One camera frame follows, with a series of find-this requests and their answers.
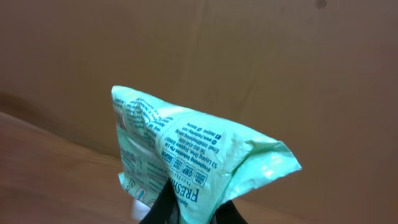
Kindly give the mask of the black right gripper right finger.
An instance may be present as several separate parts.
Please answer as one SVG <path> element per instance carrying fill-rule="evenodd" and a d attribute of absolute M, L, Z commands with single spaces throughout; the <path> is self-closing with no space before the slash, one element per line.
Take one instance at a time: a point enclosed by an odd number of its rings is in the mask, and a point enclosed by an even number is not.
<path fill-rule="evenodd" d="M 232 200 L 222 204 L 214 214 L 214 224 L 248 224 Z"/>

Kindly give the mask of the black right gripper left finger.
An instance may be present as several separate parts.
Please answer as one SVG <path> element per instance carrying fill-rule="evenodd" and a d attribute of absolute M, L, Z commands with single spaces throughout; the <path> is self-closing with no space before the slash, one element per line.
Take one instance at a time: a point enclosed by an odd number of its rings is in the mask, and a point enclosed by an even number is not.
<path fill-rule="evenodd" d="M 170 179 L 168 179 L 149 213 L 139 224 L 179 224 L 180 209 Z"/>

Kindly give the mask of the teal snack packet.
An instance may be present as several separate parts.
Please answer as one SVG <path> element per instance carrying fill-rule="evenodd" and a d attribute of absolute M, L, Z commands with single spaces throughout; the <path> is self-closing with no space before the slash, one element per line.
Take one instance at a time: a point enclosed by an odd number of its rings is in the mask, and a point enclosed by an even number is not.
<path fill-rule="evenodd" d="M 180 223 L 209 223 L 222 204 L 301 168 L 282 141 L 242 124 L 125 86 L 111 94 L 122 188 L 151 207 L 170 182 Z"/>

